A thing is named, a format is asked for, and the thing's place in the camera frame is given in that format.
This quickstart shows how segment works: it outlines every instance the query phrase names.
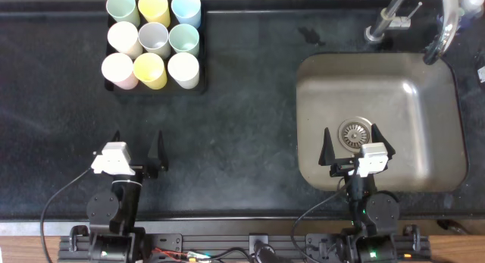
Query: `yellow cup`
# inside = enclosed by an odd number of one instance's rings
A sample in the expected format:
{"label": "yellow cup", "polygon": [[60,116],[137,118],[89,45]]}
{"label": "yellow cup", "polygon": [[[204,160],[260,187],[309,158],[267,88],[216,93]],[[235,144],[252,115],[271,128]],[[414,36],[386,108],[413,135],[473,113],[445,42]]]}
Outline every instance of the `yellow cup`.
{"label": "yellow cup", "polygon": [[167,84],[164,61],[153,53],[145,53],[136,58],[133,73],[150,89],[161,89]]}
{"label": "yellow cup", "polygon": [[158,22],[167,28],[170,25],[168,0],[139,0],[138,9],[148,22]]}

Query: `pink cup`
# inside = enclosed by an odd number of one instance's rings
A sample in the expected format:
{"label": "pink cup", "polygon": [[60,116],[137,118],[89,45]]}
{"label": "pink cup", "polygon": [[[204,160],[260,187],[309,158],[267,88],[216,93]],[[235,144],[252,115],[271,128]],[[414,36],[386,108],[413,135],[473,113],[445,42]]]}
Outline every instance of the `pink cup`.
{"label": "pink cup", "polygon": [[133,74],[133,61],[128,55],[114,53],[105,58],[101,72],[107,80],[121,89],[132,89],[138,84]]}

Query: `faucet base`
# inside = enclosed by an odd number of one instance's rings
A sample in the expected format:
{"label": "faucet base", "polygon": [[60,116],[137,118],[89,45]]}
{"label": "faucet base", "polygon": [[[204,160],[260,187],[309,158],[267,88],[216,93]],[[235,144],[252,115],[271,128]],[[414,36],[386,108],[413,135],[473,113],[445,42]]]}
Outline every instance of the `faucet base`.
{"label": "faucet base", "polygon": [[365,39],[370,44],[381,43],[382,40],[384,39],[384,34],[380,35],[379,37],[372,36],[371,35],[371,27],[367,27],[367,28],[365,28]]}

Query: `light blue cup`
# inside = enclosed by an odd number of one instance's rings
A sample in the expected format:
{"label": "light blue cup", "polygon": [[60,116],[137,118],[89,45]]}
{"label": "light blue cup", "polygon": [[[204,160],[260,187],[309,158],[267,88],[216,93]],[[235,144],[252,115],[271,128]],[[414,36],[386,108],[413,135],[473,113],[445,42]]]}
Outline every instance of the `light blue cup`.
{"label": "light blue cup", "polygon": [[172,0],[172,12],[179,23],[186,23],[195,28],[200,27],[201,3],[200,0]]}

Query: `black countertop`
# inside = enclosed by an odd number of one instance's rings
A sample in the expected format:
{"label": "black countertop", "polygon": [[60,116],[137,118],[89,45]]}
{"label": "black countertop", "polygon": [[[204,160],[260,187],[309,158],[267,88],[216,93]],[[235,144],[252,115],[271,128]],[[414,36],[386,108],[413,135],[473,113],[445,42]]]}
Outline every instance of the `black countertop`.
{"label": "black countertop", "polygon": [[[364,28],[389,1],[204,0],[208,90],[156,99],[105,90],[104,1],[2,2],[0,218],[38,219],[115,130],[141,157],[158,129],[171,167],[144,182],[140,220],[300,214],[331,192],[311,187],[298,169],[296,70],[322,52],[423,52],[437,34],[440,0],[408,0],[399,13],[424,2],[411,29],[368,45]],[[445,55],[456,76],[468,176],[449,193],[398,193],[402,218],[485,214],[485,92],[475,69],[483,35],[481,19]],[[90,174],[56,199],[48,218],[86,219],[88,199],[109,186],[110,177]],[[317,216],[347,218],[344,201]]]}

